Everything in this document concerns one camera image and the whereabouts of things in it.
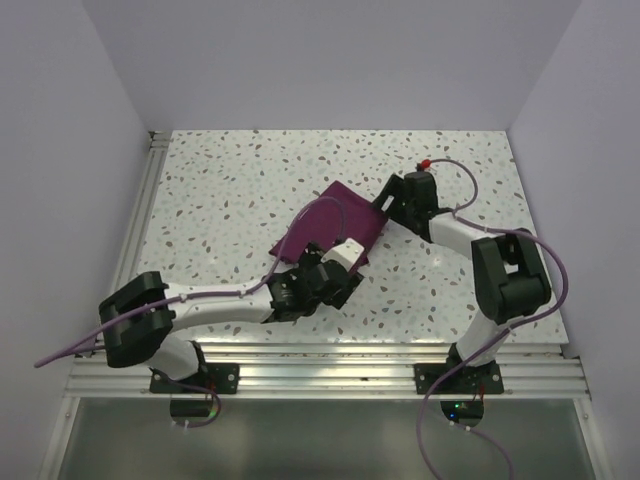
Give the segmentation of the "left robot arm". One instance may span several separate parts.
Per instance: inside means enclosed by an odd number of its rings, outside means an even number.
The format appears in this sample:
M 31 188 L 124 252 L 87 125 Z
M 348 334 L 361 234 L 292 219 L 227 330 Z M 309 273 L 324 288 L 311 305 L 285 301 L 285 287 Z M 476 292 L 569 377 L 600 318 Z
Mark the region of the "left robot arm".
M 294 267 L 227 286 L 166 283 L 159 272 L 144 272 L 99 306 L 107 364 L 145 365 L 185 392 L 197 392 L 208 379 L 202 349 L 177 332 L 233 322 L 295 322 L 321 305 L 339 310 L 362 281 L 357 267 L 364 255 L 352 238 L 328 251 L 309 244 Z

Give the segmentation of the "purple cloth mat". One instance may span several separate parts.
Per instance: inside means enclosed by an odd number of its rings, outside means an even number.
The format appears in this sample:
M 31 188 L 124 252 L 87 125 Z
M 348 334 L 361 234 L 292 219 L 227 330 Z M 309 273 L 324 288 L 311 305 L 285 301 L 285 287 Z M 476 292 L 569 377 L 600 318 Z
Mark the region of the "purple cloth mat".
M 310 203 L 308 209 L 299 212 L 269 254 L 273 257 L 280 254 L 281 261 L 294 264 L 310 242 L 328 251 L 338 240 L 353 238 L 366 251 L 360 268 L 369 264 L 370 252 L 386 223 L 385 214 L 376 210 L 369 200 L 334 181 Z

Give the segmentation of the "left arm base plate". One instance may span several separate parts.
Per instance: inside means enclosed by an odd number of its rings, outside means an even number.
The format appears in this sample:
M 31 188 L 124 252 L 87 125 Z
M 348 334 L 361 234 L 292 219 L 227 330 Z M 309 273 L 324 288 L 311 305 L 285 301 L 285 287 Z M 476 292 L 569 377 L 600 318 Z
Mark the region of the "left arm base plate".
M 182 380 L 169 379 L 153 370 L 149 391 L 153 394 L 207 394 L 234 395 L 240 380 L 240 365 L 237 363 L 207 363 L 204 369 Z

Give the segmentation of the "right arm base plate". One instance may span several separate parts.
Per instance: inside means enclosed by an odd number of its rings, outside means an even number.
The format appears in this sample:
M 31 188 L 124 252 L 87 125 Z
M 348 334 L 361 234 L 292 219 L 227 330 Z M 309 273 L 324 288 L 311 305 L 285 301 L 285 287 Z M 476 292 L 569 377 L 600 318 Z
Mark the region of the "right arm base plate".
M 438 395 L 500 395 L 505 391 L 499 365 L 493 361 L 479 367 L 464 367 L 439 381 L 449 370 L 445 363 L 416 363 L 413 365 L 416 392 L 425 395 L 436 383 L 433 394 Z

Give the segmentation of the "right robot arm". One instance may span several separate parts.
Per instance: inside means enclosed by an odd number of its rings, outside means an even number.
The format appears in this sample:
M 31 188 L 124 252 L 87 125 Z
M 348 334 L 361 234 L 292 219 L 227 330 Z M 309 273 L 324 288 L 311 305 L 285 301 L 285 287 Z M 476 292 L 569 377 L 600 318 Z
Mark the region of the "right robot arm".
M 449 350 L 445 379 L 468 392 L 481 380 L 515 324 L 551 300 L 551 286 L 533 236 L 526 230 L 472 227 L 451 208 L 439 206 L 433 175 L 390 176 L 373 202 L 386 217 L 422 240 L 452 250 L 472 263 L 478 311 Z

